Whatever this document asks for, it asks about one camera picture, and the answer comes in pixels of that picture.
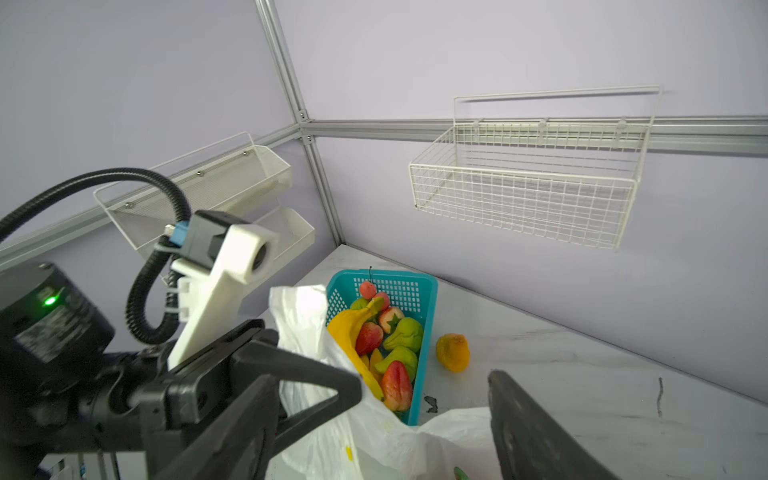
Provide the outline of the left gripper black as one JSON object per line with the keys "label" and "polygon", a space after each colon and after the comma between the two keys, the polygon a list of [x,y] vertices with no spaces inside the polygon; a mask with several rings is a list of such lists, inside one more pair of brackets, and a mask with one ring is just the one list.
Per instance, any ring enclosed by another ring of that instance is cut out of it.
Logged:
{"label": "left gripper black", "polygon": [[156,351],[106,353],[110,321],[51,263],[1,274],[1,476],[41,479],[50,453],[142,451],[157,476],[180,454],[160,380],[174,314],[145,318],[149,279],[128,301],[128,326]]}

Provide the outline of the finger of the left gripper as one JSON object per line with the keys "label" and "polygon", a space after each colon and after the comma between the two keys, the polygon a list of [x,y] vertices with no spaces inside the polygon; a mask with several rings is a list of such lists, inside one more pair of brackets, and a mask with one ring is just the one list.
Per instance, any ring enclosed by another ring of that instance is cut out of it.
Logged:
{"label": "finger of the left gripper", "polygon": [[[362,399],[353,373],[278,348],[278,334],[250,320],[168,370],[149,388],[149,453],[179,456],[262,375],[278,380],[278,421],[272,456]],[[332,395],[295,414],[279,396],[284,382],[323,387]]]}

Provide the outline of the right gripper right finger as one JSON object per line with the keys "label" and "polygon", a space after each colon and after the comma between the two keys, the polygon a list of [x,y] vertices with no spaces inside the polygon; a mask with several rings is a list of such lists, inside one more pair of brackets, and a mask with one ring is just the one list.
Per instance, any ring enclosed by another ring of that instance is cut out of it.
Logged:
{"label": "right gripper right finger", "polygon": [[488,376],[491,430],[505,479],[614,479],[507,372]]}

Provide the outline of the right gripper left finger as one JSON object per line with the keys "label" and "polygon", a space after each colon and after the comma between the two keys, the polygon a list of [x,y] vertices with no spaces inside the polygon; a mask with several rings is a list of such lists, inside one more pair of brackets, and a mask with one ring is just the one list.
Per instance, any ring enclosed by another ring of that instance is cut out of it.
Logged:
{"label": "right gripper left finger", "polygon": [[158,479],[263,479],[278,421],[278,380],[257,378]]}

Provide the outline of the white plastic bag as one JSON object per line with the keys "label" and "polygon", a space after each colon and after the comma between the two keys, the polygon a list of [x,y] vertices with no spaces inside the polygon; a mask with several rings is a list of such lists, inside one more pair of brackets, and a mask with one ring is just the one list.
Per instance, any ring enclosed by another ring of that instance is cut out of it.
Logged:
{"label": "white plastic bag", "polygon": [[[269,310],[281,349],[346,373],[352,361],[325,328],[322,285],[274,287]],[[361,401],[288,447],[278,458],[307,479],[499,479],[501,469],[486,407],[444,412],[419,427],[403,424],[362,379]]]}

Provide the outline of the orange fake pear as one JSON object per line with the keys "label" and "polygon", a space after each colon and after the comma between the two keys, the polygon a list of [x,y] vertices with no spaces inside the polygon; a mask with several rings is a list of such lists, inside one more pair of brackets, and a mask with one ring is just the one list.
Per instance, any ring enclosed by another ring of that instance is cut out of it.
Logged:
{"label": "orange fake pear", "polygon": [[441,365],[453,373],[466,370],[471,360],[468,340],[464,335],[455,333],[445,334],[438,339],[436,355]]}

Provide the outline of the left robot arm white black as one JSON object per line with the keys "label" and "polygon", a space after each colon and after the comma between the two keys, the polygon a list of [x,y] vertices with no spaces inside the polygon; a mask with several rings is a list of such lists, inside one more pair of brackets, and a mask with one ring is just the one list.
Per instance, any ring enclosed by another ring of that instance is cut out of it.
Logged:
{"label": "left robot arm white black", "polygon": [[1,275],[1,475],[43,479],[50,454],[141,451],[153,479],[261,479],[269,462],[362,398],[361,378],[239,322],[282,253],[273,232],[193,210],[158,173],[111,168],[44,191],[8,237],[58,202],[120,180],[153,186],[176,230],[145,263],[93,235]]}

